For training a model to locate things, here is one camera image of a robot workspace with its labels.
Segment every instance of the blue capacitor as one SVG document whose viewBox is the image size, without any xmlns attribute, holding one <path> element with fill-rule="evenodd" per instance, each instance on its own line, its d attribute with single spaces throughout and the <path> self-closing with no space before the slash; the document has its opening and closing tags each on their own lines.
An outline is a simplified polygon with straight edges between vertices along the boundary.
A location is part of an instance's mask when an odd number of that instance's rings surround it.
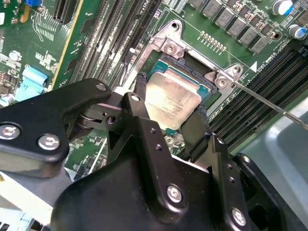
<svg viewBox="0 0 308 231">
<path fill-rule="evenodd" d="M 276 0 L 271 11 L 274 15 L 289 15 L 293 9 L 293 2 L 291 0 Z"/>
<path fill-rule="evenodd" d="M 301 40 L 306 36 L 307 30 L 304 27 L 294 24 L 289 27 L 288 34 L 295 39 Z"/>
</svg>

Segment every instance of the silver screw head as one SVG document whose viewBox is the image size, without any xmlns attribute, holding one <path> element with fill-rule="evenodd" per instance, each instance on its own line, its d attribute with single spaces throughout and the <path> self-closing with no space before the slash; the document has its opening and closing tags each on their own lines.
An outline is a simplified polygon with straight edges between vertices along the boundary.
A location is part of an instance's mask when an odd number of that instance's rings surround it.
<svg viewBox="0 0 308 231">
<path fill-rule="evenodd" d="M 219 85 L 220 87 L 223 87 L 223 86 L 226 85 L 226 82 L 225 82 L 224 80 L 220 80 L 220 81 L 218 82 L 218 85 Z"/>
<path fill-rule="evenodd" d="M 169 185 L 167 187 L 167 194 L 170 200 L 174 203 L 179 203 L 182 201 L 182 193 L 180 189 L 174 185 Z"/>
<path fill-rule="evenodd" d="M 175 140 L 171 136 L 166 136 L 165 141 L 166 141 L 167 145 L 173 145 Z"/>
<path fill-rule="evenodd" d="M 131 98 L 134 100 L 134 101 L 140 101 L 139 97 L 137 95 L 131 95 Z"/>
<path fill-rule="evenodd" d="M 247 163 L 250 163 L 250 159 L 245 155 L 243 155 L 243 160 Z"/>
<path fill-rule="evenodd" d="M 44 150 L 52 151 L 60 146 L 60 140 L 55 135 L 46 134 L 39 138 L 38 145 Z"/>
<path fill-rule="evenodd" d="M 233 72 L 234 74 L 238 74 L 238 73 L 241 72 L 241 68 L 240 68 L 239 66 L 236 66 L 236 67 L 233 68 L 232 72 Z"/>
<path fill-rule="evenodd" d="M 166 44 L 164 50 L 165 50 L 166 54 L 174 55 L 177 52 L 177 47 L 173 43 L 168 43 L 168 44 Z"/>
<path fill-rule="evenodd" d="M 97 87 L 99 90 L 106 90 L 106 87 L 105 87 L 103 84 L 97 84 L 96 87 Z"/>
<path fill-rule="evenodd" d="M 0 139 L 13 140 L 20 135 L 18 127 L 11 124 L 3 124 L 0 126 Z"/>
<path fill-rule="evenodd" d="M 238 210 L 237 208 L 232 209 L 232 215 L 237 224 L 239 224 L 240 226 L 246 225 L 246 219 L 244 215 L 240 212 L 240 210 Z"/>
</svg>

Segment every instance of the capacitor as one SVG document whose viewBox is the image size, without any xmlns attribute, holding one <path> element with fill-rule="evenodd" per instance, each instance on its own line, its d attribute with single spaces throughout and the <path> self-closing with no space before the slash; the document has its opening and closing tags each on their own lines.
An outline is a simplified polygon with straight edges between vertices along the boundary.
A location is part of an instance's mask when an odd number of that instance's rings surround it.
<svg viewBox="0 0 308 231">
<path fill-rule="evenodd" d="M 288 15 L 293 9 L 293 3 L 291 0 L 276 0 L 271 11 L 274 15 Z"/>
<path fill-rule="evenodd" d="M 11 60 L 13 60 L 13 61 L 17 61 L 18 62 L 18 61 L 21 60 L 22 56 L 21 56 L 20 52 L 18 52 L 18 51 L 11 51 L 9 53 L 9 58 Z"/>
<path fill-rule="evenodd" d="M 15 98 L 12 94 L 3 95 L 0 99 L 0 108 L 11 105 L 14 100 Z"/>
<path fill-rule="evenodd" d="M 295 39 L 303 39 L 307 33 L 307 30 L 304 27 L 299 25 L 291 25 L 288 29 L 288 34 Z"/>
</svg>

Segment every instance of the white triangle marking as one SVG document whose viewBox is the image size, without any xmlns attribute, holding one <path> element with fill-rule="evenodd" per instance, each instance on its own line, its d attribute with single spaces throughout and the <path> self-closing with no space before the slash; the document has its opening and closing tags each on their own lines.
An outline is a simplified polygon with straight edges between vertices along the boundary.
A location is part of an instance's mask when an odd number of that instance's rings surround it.
<svg viewBox="0 0 308 231">
<path fill-rule="evenodd" d="M 258 65 L 258 63 L 257 63 L 257 61 L 255 61 L 255 63 L 252 64 L 252 66 L 250 67 L 250 69 L 253 70 L 254 72 L 257 72 L 257 65 Z"/>
</svg>

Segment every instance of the motherboard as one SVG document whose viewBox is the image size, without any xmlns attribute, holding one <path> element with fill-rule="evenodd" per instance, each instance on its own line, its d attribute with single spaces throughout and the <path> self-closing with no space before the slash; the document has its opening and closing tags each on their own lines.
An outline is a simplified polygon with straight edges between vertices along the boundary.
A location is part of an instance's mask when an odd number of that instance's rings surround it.
<svg viewBox="0 0 308 231">
<path fill-rule="evenodd" d="M 225 75 L 281 107 L 297 102 L 308 70 L 290 46 L 307 30 L 306 0 L 3 0 L 0 105 L 86 78 L 132 90 L 143 72 L 147 110 L 172 154 L 190 158 L 180 127 L 199 105 L 232 151 L 277 115 Z M 76 180 L 106 165 L 105 131 L 70 147 Z"/>
</svg>

